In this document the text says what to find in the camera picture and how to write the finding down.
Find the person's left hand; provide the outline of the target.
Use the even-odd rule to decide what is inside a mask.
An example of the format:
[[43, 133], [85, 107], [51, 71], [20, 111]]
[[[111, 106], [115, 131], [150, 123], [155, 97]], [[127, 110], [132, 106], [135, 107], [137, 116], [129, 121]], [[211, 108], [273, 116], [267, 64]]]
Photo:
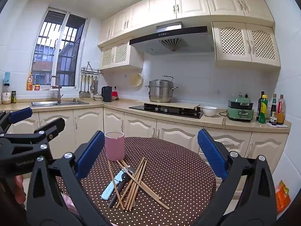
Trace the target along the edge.
[[24, 181], [23, 175], [14, 177], [14, 183], [15, 183], [14, 195], [16, 201], [19, 204], [23, 204], [26, 201], [26, 193], [24, 192], [23, 181]]

